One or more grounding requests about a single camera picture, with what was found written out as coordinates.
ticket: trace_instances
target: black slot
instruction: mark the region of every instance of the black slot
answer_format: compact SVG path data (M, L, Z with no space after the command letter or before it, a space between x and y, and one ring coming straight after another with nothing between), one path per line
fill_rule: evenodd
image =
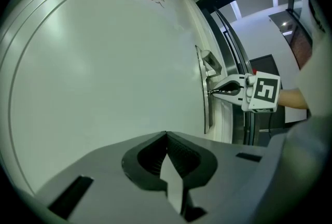
M142 149L137 155L139 164L158 177L160 177L161 166L167 153L166 142L167 138L165 136L160 137Z
M64 192L48 207L53 213L67 219L92 184L90 177L79 176Z
M186 177L201 164L201 155L175 137L168 136L167 152L181 178Z
M255 162L260 162L260 160L261 160L261 156L242 153L242 152L238 153L236 156L239 158L245 159L245 160L251 160L251 161L255 161Z

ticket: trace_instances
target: dark doorway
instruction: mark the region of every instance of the dark doorway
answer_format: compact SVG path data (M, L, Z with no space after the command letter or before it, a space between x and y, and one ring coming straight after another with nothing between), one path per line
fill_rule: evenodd
M278 68L275 65L273 56L267 55L250 60L253 70L261 71L264 73L274 74L279 76ZM259 116L259 139L258 145L268 145L269 143L269 118L271 114L258 114ZM271 134L285 127L285 107L278 106L275 113L272 113L270 130Z

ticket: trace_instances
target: white door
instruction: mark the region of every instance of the white door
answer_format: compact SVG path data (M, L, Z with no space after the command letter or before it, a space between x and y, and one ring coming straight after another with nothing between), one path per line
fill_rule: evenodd
M105 145L163 130L203 135L193 32L183 0L40 4L2 68L17 57L10 136L31 191Z

